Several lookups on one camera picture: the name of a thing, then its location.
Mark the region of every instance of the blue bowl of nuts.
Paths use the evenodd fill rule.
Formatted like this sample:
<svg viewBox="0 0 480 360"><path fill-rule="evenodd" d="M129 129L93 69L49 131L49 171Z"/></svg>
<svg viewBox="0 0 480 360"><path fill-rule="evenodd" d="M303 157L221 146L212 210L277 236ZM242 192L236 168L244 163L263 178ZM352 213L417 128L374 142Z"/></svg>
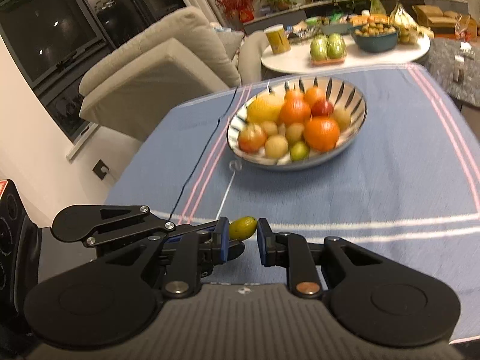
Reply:
<svg viewBox="0 0 480 360"><path fill-rule="evenodd" d="M393 49L398 42L394 26L374 21L350 30L350 34L360 49L368 53L382 53Z"/></svg>

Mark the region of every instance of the pink stripe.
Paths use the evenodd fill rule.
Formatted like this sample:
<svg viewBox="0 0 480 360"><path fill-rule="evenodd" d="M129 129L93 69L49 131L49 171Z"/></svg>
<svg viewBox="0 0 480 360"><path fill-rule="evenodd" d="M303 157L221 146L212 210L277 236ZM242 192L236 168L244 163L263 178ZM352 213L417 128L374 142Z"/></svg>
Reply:
<svg viewBox="0 0 480 360"><path fill-rule="evenodd" d="M431 102L431 105L433 106L434 110L436 111L440 121L442 122L443 124L443 127L445 128L446 132L447 132L447 135L448 137L450 138L450 142L452 143L453 145L453 148L455 150L455 152L457 153L457 157L460 161L460 164L462 165L462 168L463 168L463 172L465 173L465 176L466 176L466 179L467 181L469 182L469 185L470 185L470 189L471 189L471 192L472 192L472 195L473 195L473 200L474 200L474 203L475 203L475 207L477 209L477 212L480 212L480 199L479 199L479 196L478 196L478 193L477 193L477 189L475 187L475 183L473 181L473 178L472 178L472 175L465 163L465 160L462 156L462 153L457 145L457 142L455 141L455 138L453 137L453 134L452 134L452 131L450 130L450 128L448 127L447 125L447 122L445 121L445 118L442 116L442 114L440 113L440 110L438 109L437 105L435 104L435 101L433 99L433 97L431 97L431 95L429 94L429 92L426 90L426 88L423 86L422 82L419 80L419 78L417 78L417 76L415 75L415 71L409 67L407 69L411 76L413 77L413 79L417 82L417 85L421 88L421 90L423 91L423 93L428 97L428 99L430 100Z"/></svg>
<svg viewBox="0 0 480 360"><path fill-rule="evenodd" d="M473 159L472 153L470 152L469 147L465 143L465 140L463 139L462 133L458 129L458 126L455 123L455 121L452 117L452 114L448 111L447 107L445 106L445 103L443 102L443 100L440 97L440 95L438 94L438 92L435 90L435 88L433 88L433 86L428 81L428 79L422 74L422 71L420 69L418 69L418 67L415 67L414 69L416 70L416 72L420 76L420 79L423 81L423 83L430 89L430 92L433 93L434 97L440 103L440 106L442 107L443 112L446 114L448 120L452 124L453 129L455 130L455 133L457 134L457 138L460 140L460 143L462 144L463 150L465 150L466 156L468 157L470 165L473 168L473 171L475 172L475 176L477 177L477 181L480 181L479 168L478 168L477 164L475 163L475 160Z"/></svg>
<svg viewBox="0 0 480 360"><path fill-rule="evenodd" d="M251 89L251 86L248 88L247 99L248 99L248 96L250 96L250 89ZM195 205L193 206L193 209L191 210L191 213L190 213L190 216L188 217L187 223L190 223L191 219L195 215L195 212L197 211L198 205L200 204L200 200L202 200L203 192L205 192L205 188L207 187L208 182L210 181L210 178L212 177L212 173L215 170L215 167L217 166L217 163L220 160L220 157L222 156L222 153L225 150L226 145L227 145L227 140L225 139L225 141L223 142L222 148L220 149L220 153L218 154L217 158L215 159L212 167L210 168L210 171L208 172L208 175L207 175L205 181L203 182L202 189L200 190L200 193L198 194L197 201L195 202Z"/></svg>
<svg viewBox="0 0 480 360"><path fill-rule="evenodd" d="M243 95L244 95L245 93L246 93L246 87L243 87L242 93L241 93L241 95L240 95L240 98L239 98L237 104L235 105L235 107L233 108L233 110L234 110L233 113L230 114L229 118L227 119L226 125L225 125L224 129L222 130L222 133L221 133L221 134L219 135L219 137L217 138L217 141L215 142L215 145L213 146L212 151L210 152L210 154L209 154L208 157L207 157L207 161L203 164L203 169L202 169L202 171L201 171L201 173L200 173L200 176L198 176L198 179L197 179L197 181L195 182L195 185L193 186L193 189L192 189L191 192L190 192L190 196L189 196L189 198L188 198L188 200L187 200L187 204L186 204L185 207L183 208L183 211L182 211L182 213L181 213L181 215L180 215L180 218L179 218L179 220L178 220L178 222L177 222L177 225L181 225L181 224L182 224L182 220L183 220L185 214L187 213L188 208L190 207L191 200L194 198L195 191L197 190L198 185L200 184L200 181L202 180L203 174L205 173L205 170L207 169L207 166L208 166L208 164L210 163L210 160L212 159L213 154L215 153L215 150L217 149L218 144L220 143L220 141L222 140L223 136L225 135L225 132L226 132L226 130L227 130L227 127L229 126L229 119L230 119L230 117L237 111L237 108L238 108L239 104L241 104L242 99L243 99Z"/></svg>

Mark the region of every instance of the striped bowl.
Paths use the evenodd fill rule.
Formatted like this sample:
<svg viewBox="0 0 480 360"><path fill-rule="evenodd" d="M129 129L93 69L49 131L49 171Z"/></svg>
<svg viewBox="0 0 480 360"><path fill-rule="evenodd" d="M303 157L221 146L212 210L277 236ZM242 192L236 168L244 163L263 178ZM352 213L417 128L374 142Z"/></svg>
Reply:
<svg viewBox="0 0 480 360"><path fill-rule="evenodd" d="M238 146L238 136L240 131L243 130L247 124L247 107L255 97L247 100L236 112L230 122L229 128L226 132L226 139L230 149L238 157L252 163L253 165L276 171L299 170L315 167L344 151L353 142L367 117L367 103L365 102L363 94L355 85L333 77L317 78L314 76L303 76L301 78L289 79L283 84L274 87L268 87L265 91L258 93L256 96L267 92L273 92L279 97L284 97L287 88L298 87L300 90L305 91L314 85L317 85L325 91L327 100L330 101L335 108L342 107L346 109L350 112L352 118L350 127L340 134L337 145L333 150L324 153L310 150L308 158L303 161L291 161L290 153L287 153L280 159L267 158L265 157L265 151L263 148L256 154L248 154L240 150Z"/></svg>

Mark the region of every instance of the black cable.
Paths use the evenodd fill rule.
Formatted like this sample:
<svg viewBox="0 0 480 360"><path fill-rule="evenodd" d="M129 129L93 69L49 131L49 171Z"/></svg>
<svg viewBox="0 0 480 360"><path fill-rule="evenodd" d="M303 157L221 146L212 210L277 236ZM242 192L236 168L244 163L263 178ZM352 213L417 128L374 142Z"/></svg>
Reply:
<svg viewBox="0 0 480 360"><path fill-rule="evenodd" d="M196 163L195 166L193 167L193 170L191 171L190 175L188 176L187 181L185 181L185 183L183 184L183 186L182 186L182 188L181 188L181 190L180 190L180 195L178 196L178 199L177 199L177 201L176 201L176 203L175 203L175 205L174 205L174 207L173 207L173 210L172 210L172 212L170 213L169 221L171 221L172 215L173 215L173 213L175 212L175 210L177 209L177 206L178 206L178 204L179 204L179 202L180 202L180 199L182 198L183 192L185 191L185 187L187 186L187 184L188 184L189 181L191 180L192 176L194 175L195 170L197 169L197 166L198 166L198 164L200 163L200 160L201 160L202 157L203 157L203 154L205 154L205 150L207 150L207 147L208 147L208 145L210 144L210 141L211 141L212 138L213 138L213 135L215 135L215 133L217 132L218 127L220 126L221 120L222 120L222 119L226 116L226 114L229 112L230 107L232 107L233 100L235 99L235 96L237 95L237 90L238 90L238 87L235 88L235 93L233 93L232 100L230 101L229 106L226 108L224 114L218 118L217 126L215 127L215 129L213 130L212 134L211 134L210 137L208 138L208 141L207 141L207 143L205 144L205 147L203 148L202 153L201 153L200 156L198 157L197 163Z"/></svg>

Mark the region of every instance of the power outlet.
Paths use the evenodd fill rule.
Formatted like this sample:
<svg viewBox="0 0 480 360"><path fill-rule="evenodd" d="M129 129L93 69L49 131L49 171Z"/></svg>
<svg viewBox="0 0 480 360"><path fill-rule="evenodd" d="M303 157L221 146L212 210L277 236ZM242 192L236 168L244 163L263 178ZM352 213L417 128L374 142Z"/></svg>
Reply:
<svg viewBox="0 0 480 360"><path fill-rule="evenodd" d="M98 160L97 164L92 169L100 180L103 180L107 173L110 171L109 167L105 165L102 160Z"/></svg>

